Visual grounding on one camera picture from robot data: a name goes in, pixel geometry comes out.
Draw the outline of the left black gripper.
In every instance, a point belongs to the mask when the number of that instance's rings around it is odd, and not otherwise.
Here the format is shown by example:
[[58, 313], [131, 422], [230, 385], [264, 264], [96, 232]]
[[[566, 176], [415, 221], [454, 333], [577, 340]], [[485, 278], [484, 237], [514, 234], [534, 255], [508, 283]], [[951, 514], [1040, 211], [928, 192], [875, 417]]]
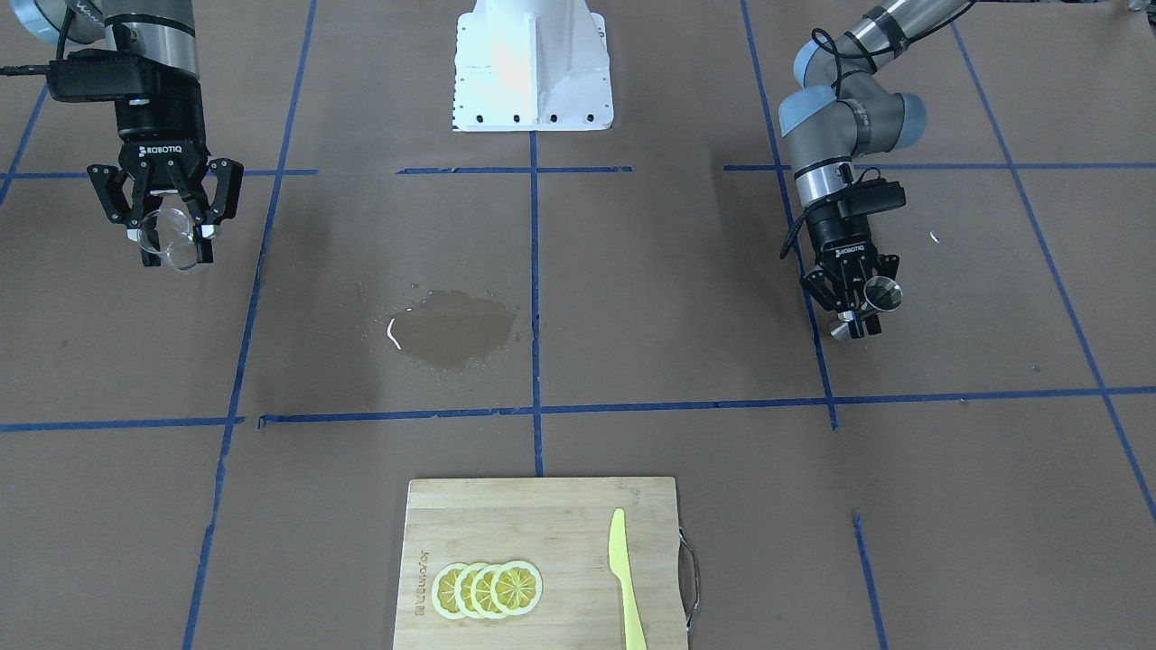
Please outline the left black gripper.
[[880, 254], [872, 242], [867, 217], [831, 217], [806, 222], [812, 243], [812, 269], [800, 276], [806, 293], [825, 311], [842, 313], [858, 308], [864, 337], [882, 332], [880, 313], [901, 306], [899, 254]]

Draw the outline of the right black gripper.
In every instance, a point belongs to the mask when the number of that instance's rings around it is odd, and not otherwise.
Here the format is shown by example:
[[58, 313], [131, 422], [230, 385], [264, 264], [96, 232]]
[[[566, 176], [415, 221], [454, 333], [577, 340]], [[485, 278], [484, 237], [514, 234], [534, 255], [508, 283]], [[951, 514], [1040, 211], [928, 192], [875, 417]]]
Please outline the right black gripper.
[[[195, 264], [214, 263], [213, 239], [237, 214], [245, 168], [231, 158], [210, 160], [202, 91], [112, 103], [121, 139], [118, 163], [87, 167], [108, 222], [138, 237], [144, 217], [161, 209], [161, 194], [175, 192], [191, 219]], [[215, 180], [213, 197], [203, 186], [206, 173]]]

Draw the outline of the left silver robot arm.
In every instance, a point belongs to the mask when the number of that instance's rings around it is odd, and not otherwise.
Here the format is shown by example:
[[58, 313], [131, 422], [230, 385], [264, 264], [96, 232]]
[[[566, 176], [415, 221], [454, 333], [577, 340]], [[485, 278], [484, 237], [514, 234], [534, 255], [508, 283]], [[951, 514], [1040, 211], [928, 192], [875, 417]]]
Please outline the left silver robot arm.
[[969, 12], [968, 1], [880, 1], [843, 34], [814, 29], [798, 50], [798, 90], [778, 108], [801, 213], [783, 244], [806, 232], [814, 264], [800, 283], [833, 313], [838, 340], [876, 337], [881, 313], [901, 306], [899, 257], [881, 254], [870, 217], [903, 209], [907, 193], [855, 160], [916, 145], [928, 127], [922, 99], [890, 93], [875, 77], [916, 42]]

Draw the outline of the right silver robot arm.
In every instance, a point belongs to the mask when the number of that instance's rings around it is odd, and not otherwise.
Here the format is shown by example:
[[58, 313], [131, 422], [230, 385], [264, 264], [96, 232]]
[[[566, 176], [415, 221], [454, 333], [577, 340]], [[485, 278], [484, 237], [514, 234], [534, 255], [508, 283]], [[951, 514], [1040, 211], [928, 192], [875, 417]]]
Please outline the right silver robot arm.
[[12, 9], [55, 54], [5, 66], [6, 77], [45, 77], [58, 102], [114, 108], [118, 161], [87, 168], [108, 222], [126, 230], [147, 267], [187, 273], [213, 263], [244, 167], [208, 149], [190, 1], [14, 1]]

